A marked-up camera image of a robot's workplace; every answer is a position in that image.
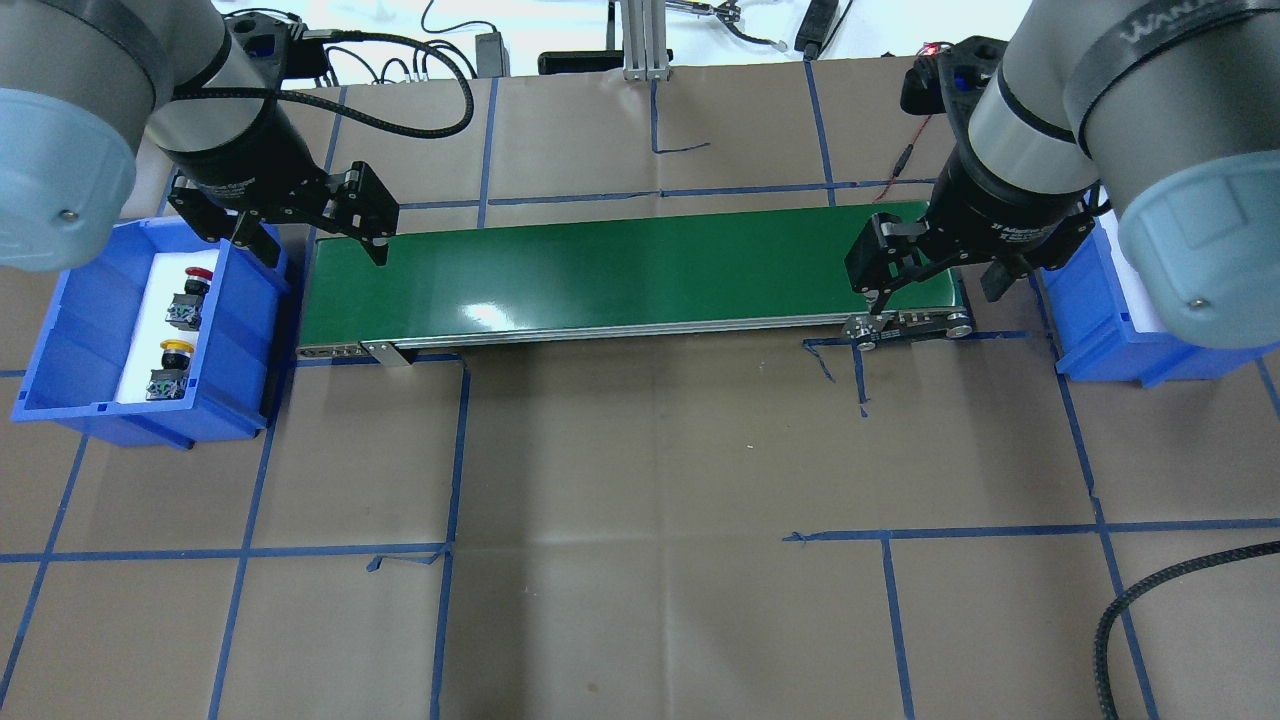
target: blue storage bin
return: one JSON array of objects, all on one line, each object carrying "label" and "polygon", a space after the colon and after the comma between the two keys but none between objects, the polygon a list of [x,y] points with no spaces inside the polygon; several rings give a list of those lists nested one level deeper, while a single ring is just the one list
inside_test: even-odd
[{"label": "blue storage bin", "polygon": [[1073,380],[1213,379],[1280,347],[1213,350],[1166,332],[1138,332],[1111,260],[1111,243],[1097,228],[1071,261],[1044,273],[1062,359],[1057,370]]},{"label": "blue storage bin", "polygon": [[[154,255],[212,247],[180,218],[138,220],[118,225],[97,259],[63,272],[13,420],[52,420],[113,445],[183,450],[192,442],[250,438],[265,428],[262,387],[276,306],[289,290],[288,259],[280,252],[268,269],[227,241],[216,246],[186,396],[114,401]],[[157,348],[157,365],[159,359]]]}]

